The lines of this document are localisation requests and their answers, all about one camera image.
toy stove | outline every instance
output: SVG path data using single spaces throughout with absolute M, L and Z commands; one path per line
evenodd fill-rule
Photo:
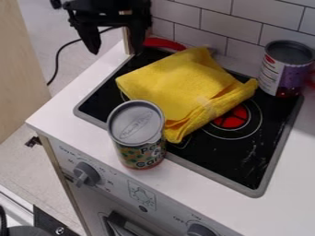
M 111 111 L 127 101 L 115 79 L 168 56 L 146 48 L 82 100 L 75 115 L 105 128 Z M 241 82 L 249 78 L 231 73 Z M 250 197 L 264 194 L 303 98 L 278 99 L 260 89 L 238 107 L 186 136 L 168 143 L 167 158 Z

white countertop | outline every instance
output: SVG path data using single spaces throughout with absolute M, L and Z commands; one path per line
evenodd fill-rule
M 127 170 L 118 161 L 107 132 L 73 115 L 74 107 L 127 58 L 123 43 L 118 43 L 27 123 L 241 234 L 315 235 L 315 91 L 306 91 L 266 193 L 253 199 L 168 159 L 150 171 Z M 223 57 L 219 61 L 243 74 L 257 73 L 258 67 Z

yellow towel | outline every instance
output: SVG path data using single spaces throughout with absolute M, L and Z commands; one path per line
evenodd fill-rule
M 242 84 L 211 57 L 206 48 L 191 48 L 116 79 L 131 100 L 155 103 L 166 117 L 171 143 L 250 98 L 256 79 Z

can lid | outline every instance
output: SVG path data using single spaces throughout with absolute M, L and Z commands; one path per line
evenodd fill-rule
M 291 65 L 305 65 L 315 59 L 311 48 L 296 41 L 272 41 L 267 44 L 266 52 L 275 60 Z
M 126 146 L 157 142 L 163 127 L 163 112 L 146 100 L 127 101 L 115 108 L 108 119 L 111 138 Z

can label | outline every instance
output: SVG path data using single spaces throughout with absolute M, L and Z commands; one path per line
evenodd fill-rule
M 146 170 L 158 165 L 166 155 L 166 141 L 164 138 L 155 144 L 141 147 L 127 147 L 116 143 L 122 164 L 131 169 Z
M 259 75 L 260 88 L 277 97 L 297 96 L 303 88 L 309 72 L 307 65 L 286 65 L 266 54 Z
M 262 61 L 262 71 L 259 75 L 261 89 L 275 96 L 284 69 L 285 64 L 275 61 L 269 55 L 265 55 Z

